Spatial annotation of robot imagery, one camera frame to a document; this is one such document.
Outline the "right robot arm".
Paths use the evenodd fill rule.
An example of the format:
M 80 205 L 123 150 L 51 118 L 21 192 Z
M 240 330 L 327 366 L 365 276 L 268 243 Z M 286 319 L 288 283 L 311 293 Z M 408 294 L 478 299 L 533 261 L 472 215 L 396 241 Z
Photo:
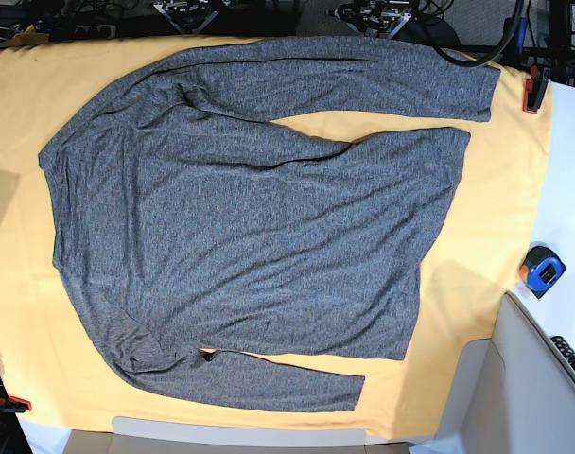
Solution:
M 200 34 L 226 10 L 224 1 L 183 0 L 154 1 L 152 7 L 179 34 Z

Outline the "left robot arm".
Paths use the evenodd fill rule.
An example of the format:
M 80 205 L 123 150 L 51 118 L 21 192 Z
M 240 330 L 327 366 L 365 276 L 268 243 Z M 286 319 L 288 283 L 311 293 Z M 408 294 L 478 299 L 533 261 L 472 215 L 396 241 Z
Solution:
M 364 37 L 392 39 L 411 19 L 410 1 L 352 1 L 330 10 L 355 33 Z

